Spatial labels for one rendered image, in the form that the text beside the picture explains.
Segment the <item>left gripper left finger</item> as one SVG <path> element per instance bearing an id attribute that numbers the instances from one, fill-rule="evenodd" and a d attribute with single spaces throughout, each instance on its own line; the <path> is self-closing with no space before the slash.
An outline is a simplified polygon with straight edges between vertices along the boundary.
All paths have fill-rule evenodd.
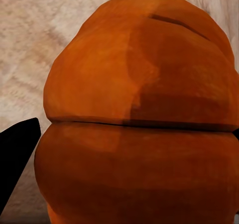
<path id="1" fill-rule="evenodd" d="M 40 137 L 36 117 L 18 122 L 0 133 L 0 215 Z"/>

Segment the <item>pumpkin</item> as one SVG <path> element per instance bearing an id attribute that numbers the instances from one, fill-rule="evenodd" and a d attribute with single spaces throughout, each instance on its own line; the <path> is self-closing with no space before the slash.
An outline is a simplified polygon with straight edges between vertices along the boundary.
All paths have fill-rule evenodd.
<path id="1" fill-rule="evenodd" d="M 55 59 L 34 156 L 51 224 L 234 224 L 239 74 L 187 0 L 109 0 Z"/>

